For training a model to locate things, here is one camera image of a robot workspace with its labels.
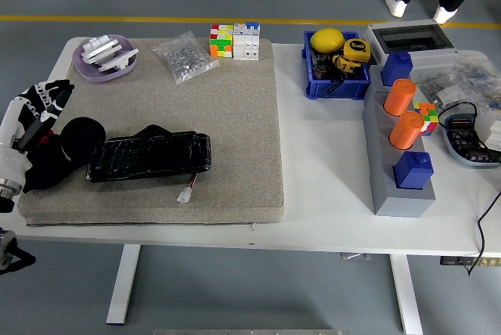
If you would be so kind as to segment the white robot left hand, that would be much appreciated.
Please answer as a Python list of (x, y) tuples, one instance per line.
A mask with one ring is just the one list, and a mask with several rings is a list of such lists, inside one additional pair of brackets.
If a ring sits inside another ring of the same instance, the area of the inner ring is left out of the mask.
[(27, 152), (49, 133), (63, 112), (74, 85), (43, 81), (13, 99), (1, 123), (1, 178), (22, 186), (31, 166)]

